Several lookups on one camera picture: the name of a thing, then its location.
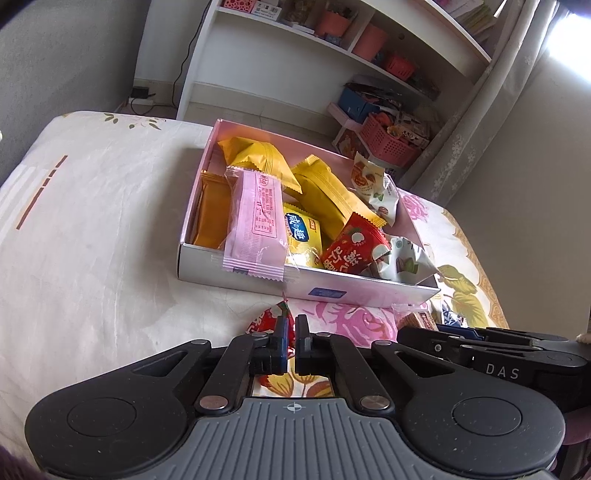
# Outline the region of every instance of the red snack wrapper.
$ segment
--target red snack wrapper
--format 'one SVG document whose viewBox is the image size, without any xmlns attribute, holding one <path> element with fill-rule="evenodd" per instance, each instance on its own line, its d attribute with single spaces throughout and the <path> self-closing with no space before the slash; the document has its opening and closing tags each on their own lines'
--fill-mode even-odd
<svg viewBox="0 0 591 480">
<path fill-rule="evenodd" d="M 320 260 L 326 270 L 359 275 L 372 261 L 388 252 L 390 245 L 381 230 L 353 212 Z"/>
<path fill-rule="evenodd" d="M 286 300 L 281 301 L 277 305 L 273 305 L 272 307 L 266 309 L 257 317 L 256 320 L 251 322 L 251 324 L 246 329 L 246 332 L 273 333 L 277 317 L 281 315 L 287 317 L 287 356 L 292 357 L 295 354 L 294 347 L 296 346 L 296 323 L 294 321 L 293 316 L 291 315 L 289 307 L 287 306 Z"/>
</svg>

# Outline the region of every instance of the nutrition label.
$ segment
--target nutrition label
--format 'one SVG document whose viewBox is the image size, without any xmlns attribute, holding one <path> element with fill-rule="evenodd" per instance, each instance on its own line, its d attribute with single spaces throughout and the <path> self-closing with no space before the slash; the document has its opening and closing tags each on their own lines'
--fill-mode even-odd
<svg viewBox="0 0 591 480">
<path fill-rule="evenodd" d="M 256 206 L 252 231 L 258 235 L 277 238 L 275 224 L 275 194 L 268 185 L 269 180 L 263 175 L 256 175 Z"/>
</svg>

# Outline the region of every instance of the wall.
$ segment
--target wall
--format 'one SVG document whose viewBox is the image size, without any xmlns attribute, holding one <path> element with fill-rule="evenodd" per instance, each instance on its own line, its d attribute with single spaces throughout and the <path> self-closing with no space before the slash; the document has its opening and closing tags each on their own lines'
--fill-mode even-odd
<svg viewBox="0 0 591 480">
<path fill-rule="evenodd" d="M 509 325 L 573 338 L 591 302 L 591 85 L 539 67 L 447 208 Z"/>
<path fill-rule="evenodd" d="M 149 3 L 33 2 L 0 30 L 0 184 L 47 123 L 128 96 Z"/>
<path fill-rule="evenodd" d="M 174 81 L 206 5 L 206 0 L 152 0 L 135 68 L 137 79 Z"/>
</svg>

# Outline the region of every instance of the snack box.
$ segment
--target snack box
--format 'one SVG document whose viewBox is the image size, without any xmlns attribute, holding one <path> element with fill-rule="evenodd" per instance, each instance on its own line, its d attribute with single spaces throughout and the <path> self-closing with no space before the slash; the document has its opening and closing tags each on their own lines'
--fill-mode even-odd
<svg viewBox="0 0 591 480">
<path fill-rule="evenodd" d="M 193 245 L 192 240 L 196 234 L 196 216 L 201 197 L 200 174 L 204 170 L 218 175 L 224 174 L 226 163 L 217 142 L 232 137 L 272 143 L 283 154 L 290 167 L 308 155 L 317 155 L 330 166 L 332 172 L 346 187 L 353 186 L 350 179 L 353 160 L 349 158 L 258 128 L 217 120 L 203 151 L 183 222 L 177 256 L 179 279 L 234 290 L 368 307 L 389 307 L 395 303 L 420 304 L 439 292 L 432 276 L 420 285 L 411 286 L 292 265 L 285 265 L 283 281 L 266 280 L 224 270 L 223 250 L 199 247 Z M 405 236 L 416 244 L 423 245 L 403 202 L 398 202 L 396 215 L 394 226 L 386 226 L 384 231 L 390 235 Z"/>
</svg>

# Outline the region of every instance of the white curtain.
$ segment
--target white curtain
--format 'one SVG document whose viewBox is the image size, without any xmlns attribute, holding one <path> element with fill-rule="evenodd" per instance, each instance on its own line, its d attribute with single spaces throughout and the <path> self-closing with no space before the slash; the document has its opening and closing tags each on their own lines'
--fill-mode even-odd
<svg viewBox="0 0 591 480">
<path fill-rule="evenodd" d="M 491 64 L 401 178 L 401 188 L 441 206 L 447 204 L 513 108 L 545 50 L 551 22 L 566 14 L 556 0 L 514 0 L 508 8 Z"/>
</svg>

